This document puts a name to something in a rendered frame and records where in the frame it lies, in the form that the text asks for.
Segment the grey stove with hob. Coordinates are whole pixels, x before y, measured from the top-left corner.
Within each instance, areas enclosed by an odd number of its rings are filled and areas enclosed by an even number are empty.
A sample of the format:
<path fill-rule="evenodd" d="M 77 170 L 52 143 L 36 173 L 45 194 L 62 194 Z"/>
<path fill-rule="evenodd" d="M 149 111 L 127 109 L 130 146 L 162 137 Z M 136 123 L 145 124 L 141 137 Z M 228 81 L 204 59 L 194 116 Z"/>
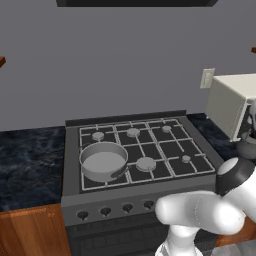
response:
<path fill-rule="evenodd" d="M 85 144 L 114 142 L 128 152 L 129 170 L 117 180 L 94 182 L 79 163 Z M 185 111 L 70 120 L 66 124 L 63 192 L 65 227 L 153 212 L 158 198 L 215 188 L 223 160 Z M 151 210 L 144 207 L 153 201 Z M 126 213 L 125 204 L 133 209 Z M 100 210 L 109 207 L 104 217 Z M 89 213 L 82 221 L 80 211 Z"/>

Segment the grey saucepan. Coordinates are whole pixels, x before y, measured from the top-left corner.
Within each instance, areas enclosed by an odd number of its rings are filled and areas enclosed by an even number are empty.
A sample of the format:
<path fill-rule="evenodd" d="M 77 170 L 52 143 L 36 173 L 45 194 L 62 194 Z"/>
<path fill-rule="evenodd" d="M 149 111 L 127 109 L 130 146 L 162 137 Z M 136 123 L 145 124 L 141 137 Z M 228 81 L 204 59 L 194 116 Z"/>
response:
<path fill-rule="evenodd" d="M 117 180 L 129 170 L 127 150 L 114 142 L 86 143 L 79 163 L 86 178 L 101 183 Z"/>

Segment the white microwave oven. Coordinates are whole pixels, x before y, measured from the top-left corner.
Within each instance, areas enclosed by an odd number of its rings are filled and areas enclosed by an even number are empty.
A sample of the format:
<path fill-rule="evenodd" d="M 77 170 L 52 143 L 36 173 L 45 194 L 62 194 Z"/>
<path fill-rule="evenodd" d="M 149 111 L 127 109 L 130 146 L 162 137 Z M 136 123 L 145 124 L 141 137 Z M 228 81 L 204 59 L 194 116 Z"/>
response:
<path fill-rule="evenodd" d="M 231 141 L 250 129 L 249 108 L 256 99 L 256 73 L 213 78 L 205 114 Z"/>

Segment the dark oven door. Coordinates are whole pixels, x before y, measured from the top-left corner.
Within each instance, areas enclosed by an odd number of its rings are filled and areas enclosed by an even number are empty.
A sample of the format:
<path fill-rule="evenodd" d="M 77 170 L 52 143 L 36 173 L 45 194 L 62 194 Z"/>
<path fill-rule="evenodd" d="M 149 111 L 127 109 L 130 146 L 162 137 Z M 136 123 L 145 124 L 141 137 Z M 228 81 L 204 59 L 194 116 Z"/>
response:
<path fill-rule="evenodd" d="M 154 256 L 169 227 L 153 212 L 67 227 L 72 256 Z"/>

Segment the black range hood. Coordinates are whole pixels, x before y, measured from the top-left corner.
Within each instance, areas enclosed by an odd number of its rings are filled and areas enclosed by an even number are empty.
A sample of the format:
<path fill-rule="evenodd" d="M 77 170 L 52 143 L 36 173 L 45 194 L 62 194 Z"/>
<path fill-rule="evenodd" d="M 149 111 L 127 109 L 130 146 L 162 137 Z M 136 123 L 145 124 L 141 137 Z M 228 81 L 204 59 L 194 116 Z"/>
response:
<path fill-rule="evenodd" d="M 55 0 L 57 7 L 213 7 L 219 0 Z"/>

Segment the wooden base cupboard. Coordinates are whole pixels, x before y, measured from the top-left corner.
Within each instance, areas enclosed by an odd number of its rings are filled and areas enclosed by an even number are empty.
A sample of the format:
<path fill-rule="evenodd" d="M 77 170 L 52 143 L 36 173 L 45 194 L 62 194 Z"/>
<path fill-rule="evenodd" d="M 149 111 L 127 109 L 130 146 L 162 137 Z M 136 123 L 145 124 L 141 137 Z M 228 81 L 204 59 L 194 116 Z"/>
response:
<path fill-rule="evenodd" d="M 60 204 L 0 212 L 0 256 L 71 256 Z"/>
<path fill-rule="evenodd" d="M 245 218 L 245 223 L 241 231 L 235 235 L 219 235 L 216 241 L 216 247 L 222 247 L 239 242 L 245 242 L 256 239 L 256 223 L 250 218 Z"/>

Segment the white wall socket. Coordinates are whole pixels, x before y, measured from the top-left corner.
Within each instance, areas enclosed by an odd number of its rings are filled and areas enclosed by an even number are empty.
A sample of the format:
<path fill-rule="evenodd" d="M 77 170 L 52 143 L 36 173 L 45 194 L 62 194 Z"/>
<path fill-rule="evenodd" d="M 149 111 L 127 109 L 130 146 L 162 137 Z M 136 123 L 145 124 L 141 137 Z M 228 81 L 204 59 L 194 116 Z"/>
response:
<path fill-rule="evenodd" d="M 207 68 L 203 70 L 202 77 L 201 77 L 201 83 L 200 88 L 210 88 L 212 79 L 214 77 L 215 69 L 214 68 Z"/>

